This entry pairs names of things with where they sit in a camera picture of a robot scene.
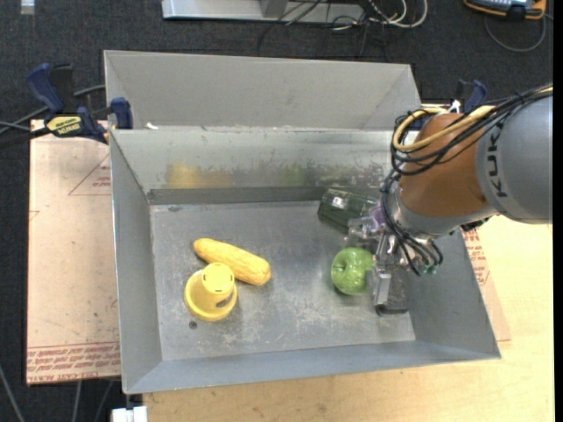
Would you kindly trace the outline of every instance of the yellow cup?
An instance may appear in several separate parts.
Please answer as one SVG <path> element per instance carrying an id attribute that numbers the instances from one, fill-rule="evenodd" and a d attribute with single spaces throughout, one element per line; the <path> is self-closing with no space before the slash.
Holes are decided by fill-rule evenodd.
<path id="1" fill-rule="evenodd" d="M 214 322 L 230 313 L 237 302 L 235 275 L 222 263 L 211 263 L 194 273 L 184 289 L 184 303 L 201 320 Z"/>

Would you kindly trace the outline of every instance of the black carpet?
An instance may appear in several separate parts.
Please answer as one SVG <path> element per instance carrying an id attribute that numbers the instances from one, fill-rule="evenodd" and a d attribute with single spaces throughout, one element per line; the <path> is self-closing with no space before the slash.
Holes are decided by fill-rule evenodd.
<path id="1" fill-rule="evenodd" d="M 460 78 L 479 80 L 490 99 L 552 81 L 552 18 L 545 18 L 544 40 L 532 51 L 517 53 L 495 43 L 484 16 L 462 0 L 428 1 L 428 18 L 420 27 L 335 33 L 307 24 L 163 21 L 162 0 L 36 0 L 34 16 L 20 14 L 20 0 L 0 0 L 0 120 L 14 121 L 41 106 L 25 83 L 39 63 L 71 62 L 78 89 L 102 84 L 105 49 L 409 63 L 423 101 L 453 98 Z M 553 0 L 548 2 L 552 16 Z M 490 27 L 497 38 L 519 48 L 535 44 L 542 31 L 537 21 L 490 20 Z M 0 138 L 15 134 L 11 130 Z M 26 144 L 0 150 L 0 184 L 0 364 L 26 420 L 70 420 L 76 384 L 25 385 Z M 84 382 L 77 420 L 94 419 L 107 385 L 106 380 Z M 106 408 L 124 404 L 116 383 Z M 16 415 L 0 387 L 0 421 L 12 420 Z"/>

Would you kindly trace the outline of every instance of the green toy apple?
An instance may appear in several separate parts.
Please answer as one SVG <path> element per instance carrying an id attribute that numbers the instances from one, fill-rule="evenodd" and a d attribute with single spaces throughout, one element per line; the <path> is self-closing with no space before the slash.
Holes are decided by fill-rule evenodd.
<path id="1" fill-rule="evenodd" d="M 343 294 L 358 295 L 366 290 L 366 271 L 373 266 L 373 255 L 360 247 L 346 247 L 334 257 L 331 277 Z"/>

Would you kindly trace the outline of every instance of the white object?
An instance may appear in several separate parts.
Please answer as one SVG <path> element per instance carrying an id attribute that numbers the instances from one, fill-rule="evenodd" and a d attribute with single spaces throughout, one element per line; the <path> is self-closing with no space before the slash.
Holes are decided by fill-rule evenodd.
<path id="1" fill-rule="evenodd" d="M 127 408 L 116 408 L 112 411 L 111 422 L 147 422 L 149 416 L 146 406 L 136 406 L 128 410 Z"/>

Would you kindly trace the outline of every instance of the clamp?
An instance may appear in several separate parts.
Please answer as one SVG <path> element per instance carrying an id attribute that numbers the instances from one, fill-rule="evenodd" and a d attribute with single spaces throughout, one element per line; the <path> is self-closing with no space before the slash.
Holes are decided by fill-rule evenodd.
<path id="1" fill-rule="evenodd" d="M 107 143 L 105 127 L 92 118 L 85 106 L 79 105 L 74 93 L 72 80 L 73 68 L 69 64 L 51 68 L 44 62 L 33 69 L 26 77 L 26 83 L 32 94 L 49 109 L 44 119 L 45 127 L 33 132 L 38 135 L 53 134 L 57 137 L 84 137 Z M 117 128 L 132 128 L 133 117 L 129 103 L 124 98 L 114 98 L 107 108 L 117 119 Z"/>

